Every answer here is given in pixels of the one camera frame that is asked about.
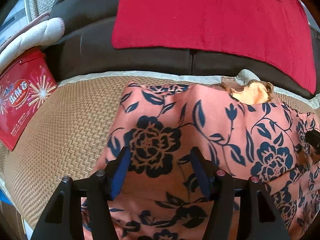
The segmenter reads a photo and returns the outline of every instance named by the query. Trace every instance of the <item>metal bolt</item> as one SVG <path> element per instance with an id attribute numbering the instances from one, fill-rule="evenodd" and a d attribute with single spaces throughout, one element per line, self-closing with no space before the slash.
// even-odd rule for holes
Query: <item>metal bolt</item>
<path id="1" fill-rule="evenodd" d="M 225 171 L 223 171 L 223 170 L 217 170 L 217 175 L 218 175 L 218 176 L 223 177 L 225 174 L 226 174 Z"/>
<path id="2" fill-rule="evenodd" d="M 105 174 L 104 170 L 98 170 L 98 171 L 96 172 L 96 175 L 97 175 L 98 177 L 102 177 L 104 174 Z"/>
<path id="3" fill-rule="evenodd" d="M 64 176 L 64 177 L 62 178 L 62 182 L 63 182 L 63 183 L 67 183 L 67 182 L 69 181 L 69 179 L 70 179 L 69 176 Z"/>
<path id="4" fill-rule="evenodd" d="M 259 179 L 258 179 L 256 176 L 252 176 L 250 179 L 251 179 L 251 181 L 254 182 L 254 183 L 259 182 Z"/>

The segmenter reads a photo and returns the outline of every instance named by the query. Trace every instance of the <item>red package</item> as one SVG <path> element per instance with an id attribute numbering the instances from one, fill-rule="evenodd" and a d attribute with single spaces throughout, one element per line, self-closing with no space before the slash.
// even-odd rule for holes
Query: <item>red package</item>
<path id="1" fill-rule="evenodd" d="M 29 49 L 0 76 L 0 139 L 10 151 L 37 109 L 57 88 L 44 57 L 38 48 Z"/>

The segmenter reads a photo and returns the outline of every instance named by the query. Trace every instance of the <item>firework graphic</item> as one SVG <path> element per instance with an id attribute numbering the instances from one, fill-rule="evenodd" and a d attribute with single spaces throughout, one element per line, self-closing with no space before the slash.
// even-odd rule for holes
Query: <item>firework graphic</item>
<path id="1" fill-rule="evenodd" d="M 52 90 L 54 90 L 57 86 L 52 85 L 52 82 L 49 84 L 49 81 L 45 82 L 46 75 L 43 75 L 42 80 L 38 80 L 36 83 L 37 87 L 30 82 L 31 87 L 31 99 L 34 98 L 32 101 L 28 103 L 28 106 L 33 107 L 33 112 L 35 108 L 39 109 L 39 107 L 46 101 L 49 95 L 52 94 Z"/>
<path id="2" fill-rule="evenodd" d="M 5 105 L 7 104 L 6 102 L 8 101 L 7 98 L 4 96 L 5 94 L 5 89 L 2 89 L 0 87 L 0 113 L 4 114 L 4 112 L 8 113 L 7 110 L 5 109 Z"/>

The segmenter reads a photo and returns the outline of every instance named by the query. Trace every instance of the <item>red towel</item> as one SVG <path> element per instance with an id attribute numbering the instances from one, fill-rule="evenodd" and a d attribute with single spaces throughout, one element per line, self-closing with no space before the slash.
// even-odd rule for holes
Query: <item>red towel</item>
<path id="1" fill-rule="evenodd" d="M 316 89 L 310 29 L 298 0 L 120 0 L 112 44 L 251 57 Z"/>

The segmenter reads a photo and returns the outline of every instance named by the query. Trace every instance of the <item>floral fabric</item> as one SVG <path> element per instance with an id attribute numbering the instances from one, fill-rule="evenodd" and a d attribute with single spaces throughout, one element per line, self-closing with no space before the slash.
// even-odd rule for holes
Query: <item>floral fabric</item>
<path id="1" fill-rule="evenodd" d="M 227 92 L 201 85 L 125 88 L 115 122 L 94 171 L 104 169 L 122 147 L 132 153 L 120 195 L 109 208 L 119 239 L 198 240 L 213 202 L 201 194 L 190 150 L 232 176 L 258 176 L 272 196 L 292 239 L 299 239 L 320 208 L 319 156 L 305 142 L 319 130 L 313 113 L 285 103 L 246 105 Z M 230 238 L 235 239 L 239 200 Z M 92 239 L 86 201 L 85 239 Z"/>

